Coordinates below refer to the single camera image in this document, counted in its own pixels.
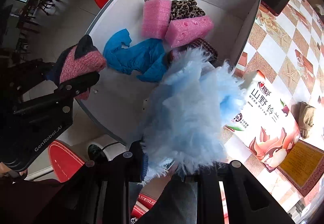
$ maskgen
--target black cable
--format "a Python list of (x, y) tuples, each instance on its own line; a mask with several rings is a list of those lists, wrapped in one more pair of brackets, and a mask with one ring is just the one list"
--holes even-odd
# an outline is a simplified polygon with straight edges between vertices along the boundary
[(119, 144), (119, 142), (114, 142), (114, 143), (108, 144), (108, 145), (104, 146), (104, 147), (101, 149), (101, 151), (103, 151), (103, 150), (106, 149), (107, 147), (112, 146), (112, 145), (115, 145), (115, 144)]
[(106, 148), (109, 147), (109, 146), (115, 145), (115, 144), (119, 144), (119, 142), (114, 142), (114, 143), (111, 143), (111, 144), (108, 144), (108, 145), (104, 146), (104, 147), (100, 150), (100, 152), (98, 152), (98, 154), (94, 157), (93, 161), (96, 161), (96, 159), (101, 155), (101, 152), (102, 152), (104, 149), (106, 149)]

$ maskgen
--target cardboard box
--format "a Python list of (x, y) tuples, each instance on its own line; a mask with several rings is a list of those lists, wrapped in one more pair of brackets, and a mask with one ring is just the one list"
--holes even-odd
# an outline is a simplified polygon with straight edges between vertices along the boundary
[[(219, 59), (236, 65), (251, 31), (260, 0), (196, 0), (197, 6), (214, 22), (206, 40), (218, 51)], [(144, 0), (109, 0), (99, 12), (87, 34), (103, 52), (107, 40), (117, 31), (127, 29), (131, 46), (145, 40), (141, 36)], [(164, 43), (166, 51), (170, 47)], [(129, 136), (137, 127), (143, 112), (143, 101), (156, 84), (141, 82), (110, 68), (100, 72), (87, 101), (79, 101), (90, 117), (104, 126), (106, 133), (123, 143), (136, 140)]]
[(246, 105), (226, 125), (269, 171), (285, 159), (300, 137), (299, 127), (272, 84), (260, 72), (246, 73)]

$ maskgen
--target blue fluffy duster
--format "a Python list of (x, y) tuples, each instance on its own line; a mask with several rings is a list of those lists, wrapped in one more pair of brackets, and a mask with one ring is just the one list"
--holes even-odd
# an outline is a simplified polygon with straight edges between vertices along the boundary
[(149, 158), (145, 181), (165, 174), (172, 160), (194, 173), (226, 158), (221, 128), (244, 106), (242, 80), (228, 63), (214, 68), (202, 50), (188, 49), (151, 93), (139, 132)]

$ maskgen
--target checkered tablecloth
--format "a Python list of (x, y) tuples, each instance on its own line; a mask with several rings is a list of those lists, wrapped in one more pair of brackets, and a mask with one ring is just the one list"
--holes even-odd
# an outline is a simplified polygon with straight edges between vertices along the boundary
[[(236, 75), (260, 70), (291, 109), (300, 101), (324, 106), (323, 23), (306, 0), (290, 0), (275, 17), (259, 7)], [(241, 161), (286, 210), (302, 197), (276, 169), (269, 173), (230, 131), (223, 131), (228, 160)]]

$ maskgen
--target pink foam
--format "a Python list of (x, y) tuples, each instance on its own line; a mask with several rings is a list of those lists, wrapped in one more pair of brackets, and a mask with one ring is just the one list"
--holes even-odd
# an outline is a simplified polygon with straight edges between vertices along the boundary
[(142, 36), (163, 39), (171, 12), (171, 0), (149, 0), (144, 3)]
[(172, 20), (165, 35), (165, 40), (172, 48), (189, 44), (201, 37), (204, 38), (214, 28), (209, 16)]

